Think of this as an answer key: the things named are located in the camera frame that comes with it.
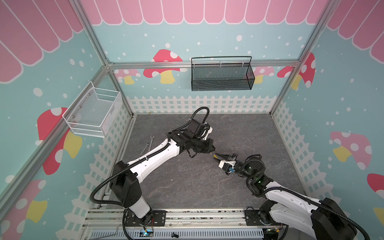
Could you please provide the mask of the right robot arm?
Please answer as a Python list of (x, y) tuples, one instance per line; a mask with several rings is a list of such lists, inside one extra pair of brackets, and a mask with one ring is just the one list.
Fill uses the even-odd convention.
[(284, 224), (317, 240), (353, 240), (357, 233), (370, 239), (369, 234), (348, 218), (334, 200), (310, 198), (269, 178), (261, 155), (251, 155), (241, 162), (236, 154), (215, 154), (214, 160), (227, 175), (235, 173), (245, 178), (253, 196), (266, 199), (260, 207), (263, 224), (270, 221)]

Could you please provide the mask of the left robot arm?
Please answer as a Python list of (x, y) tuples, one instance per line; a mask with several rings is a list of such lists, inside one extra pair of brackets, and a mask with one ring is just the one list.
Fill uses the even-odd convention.
[[(91, 192), (90, 201), (120, 206), (135, 214), (141, 226), (149, 225), (153, 221), (153, 210), (142, 196), (140, 184), (163, 163), (183, 152), (194, 158), (197, 154), (216, 150), (213, 140), (208, 137), (212, 132), (207, 123), (209, 113), (208, 107), (198, 108), (185, 125), (167, 132), (166, 139), (153, 150), (128, 163), (116, 163), (112, 175)], [(96, 199), (96, 194), (106, 185), (110, 186), (117, 200)]]

